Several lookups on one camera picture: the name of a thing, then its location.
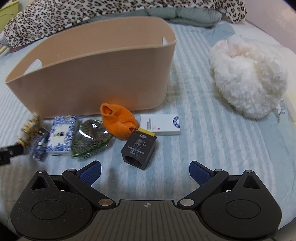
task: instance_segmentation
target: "yellow label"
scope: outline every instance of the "yellow label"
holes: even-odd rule
[[[155,135],[154,132],[151,132],[151,131],[145,130],[145,129],[141,128],[141,127],[139,127],[138,131],[143,132],[143,133],[145,133],[145,134],[147,134],[147,135],[150,135],[150,136],[154,136],[154,135]]]

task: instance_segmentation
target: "bag of dried herbs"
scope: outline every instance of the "bag of dried herbs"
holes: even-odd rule
[[[112,134],[98,120],[83,122],[72,142],[72,156],[86,158],[96,154],[109,145]]]

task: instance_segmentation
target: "leopard print pillow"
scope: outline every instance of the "leopard print pillow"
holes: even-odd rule
[[[7,45],[23,46],[95,16],[156,7],[224,9],[233,23],[246,16],[243,0],[35,0],[3,30]]]

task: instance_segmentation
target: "blue gripper pad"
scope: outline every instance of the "blue gripper pad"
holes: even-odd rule
[[[200,186],[204,185],[208,180],[210,180],[211,174],[201,168],[196,161],[192,161],[189,165],[190,177]]]
[[[90,168],[86,169],[84,172],[80,174],[80,179],[84,181],[87,185],[91,186],[102,173],[101,163],[98,161]]]

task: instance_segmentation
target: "bed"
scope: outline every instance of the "bed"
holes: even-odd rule
[[[178,113],[179,136],[159,136],[145,171],[123,162],[124,141],[114,140],[107,150],[83,160],[47,156],[44,162],[17,156],[0,167],[0,222],[13,227],[10,211],[39,169],[50,175],[68,168],[80,169],[93,160],[102,164],[102,175],[92,185],[116,202],[119,199],[173,199],[178,201],[198,185],[189,176],[189,163],[197,160],[210,169],[222,168],[240,175],[251,169],[264,182],[282,210],[280,227],[296,217],[296,130],[281,103],[281,113],[260,121],[238,115],[213,87],[209,49],[237,33],[279,46],[272,37],[245,22],[221,21],[212,29],[171,24],[178,36],[165,101],[157,108],[136,112]],[[4,84],[4,79],[35,42],[0,59],[0,146],[13,144],[20,127],[31,117]]]

